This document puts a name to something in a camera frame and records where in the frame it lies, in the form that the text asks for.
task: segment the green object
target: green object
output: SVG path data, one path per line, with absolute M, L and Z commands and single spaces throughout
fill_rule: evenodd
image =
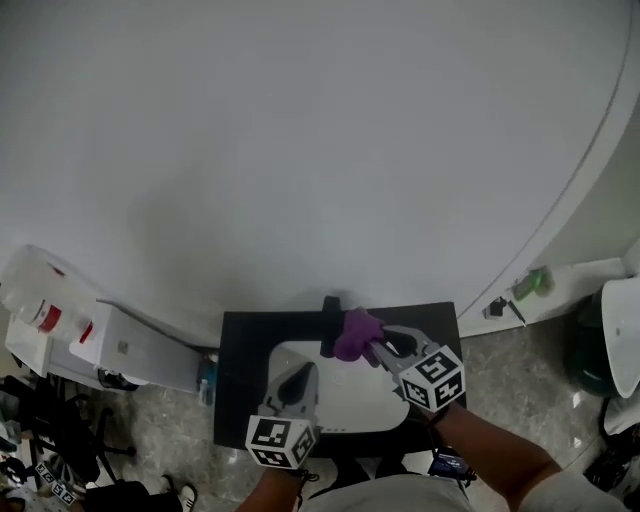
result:
M 584 299 L 565 325 L 563 362 L 569 380 L 592 395 L 619 396 L 602 329 L 601 293 Z
M 531 270 L 524 279 L 511 287 L 511 293 L 516 301 L 524 300 L 532 292 L 538 297 L 548 296 L 554 288 L 553 277 L 549 267 Z

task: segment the white sneaker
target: white sneaker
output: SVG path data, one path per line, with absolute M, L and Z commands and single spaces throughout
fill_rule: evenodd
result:
M 182 512 L 191 512 L 198 499 L 198 493 L 193 486 L 187 484 L 180 491 L 178 498 L 180 498 Z
M 160 477 L 160 494 L 169 494 L 175 492 L 173 490 L 173 480 L 169 475 L 162 475 Z

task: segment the purple glove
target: purple glove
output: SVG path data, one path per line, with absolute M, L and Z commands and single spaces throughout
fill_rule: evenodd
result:
M 369 362 L 374 368 L 380 363 L 370 349 L 372 341 L 382 341 L 384 322 L 371 316 L 364 309 L 347 311 L 344 316 L 344 329 L 342 335 L 336 340 L 333 355 L 340 361 L 357 361 L 360 356 Z

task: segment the small box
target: small box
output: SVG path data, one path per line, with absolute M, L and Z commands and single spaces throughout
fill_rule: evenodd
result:
M 260 466 L 298 469 L 315 444 L 309 420 L 256 415 L 249 419 L 245 446 Z
M 69 492 L 66 486 L 60 482 L 56 482 L 53 486 L 53 494 L 55 494 L 67 507 L 70 507 L 76 499 Z
M 466 390 L 464 365 L 449 347 L 441 347 L 401 372 L 405 400 L 436 412 Z

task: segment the person's arm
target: person's arm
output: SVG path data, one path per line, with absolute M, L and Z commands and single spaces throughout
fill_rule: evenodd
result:
M 236 512 L 291 512 L 299 488 L 299 477 L 281 469 L 267 469 Z
M 4 494 L 0 494 L 0 512 L 14 512 L 9 506 L 9 500 L 7 500 Z
M 538 445 L 478 418 L 455 403 L 435 428 L 478 476 L 507 500 L 512 511 L 518 510 L 531 489 L 562 471 Z

